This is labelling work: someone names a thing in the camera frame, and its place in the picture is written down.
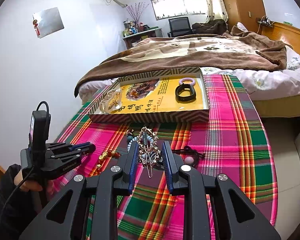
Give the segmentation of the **left hand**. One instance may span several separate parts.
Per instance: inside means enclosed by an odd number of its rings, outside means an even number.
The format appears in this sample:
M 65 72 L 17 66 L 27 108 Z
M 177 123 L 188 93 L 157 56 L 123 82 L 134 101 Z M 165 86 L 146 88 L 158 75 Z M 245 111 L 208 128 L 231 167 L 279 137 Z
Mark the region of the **left hand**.
M 21 181 L 23 180 L 22 171 L 20 170 L 18 174 L 14 178 L 14 184 L 15 186 L 18 186 Z M 48 194 L 53 194 L 54 183 L 52 180 L 48 181 L 45 191 Z M 20 185 L 19 189 L 23 192 L 33 191 L 33 192 L 40 192 L 43 191 L 43 187 L 36 181 L 27 180 L 24 181 L 22 185 Z

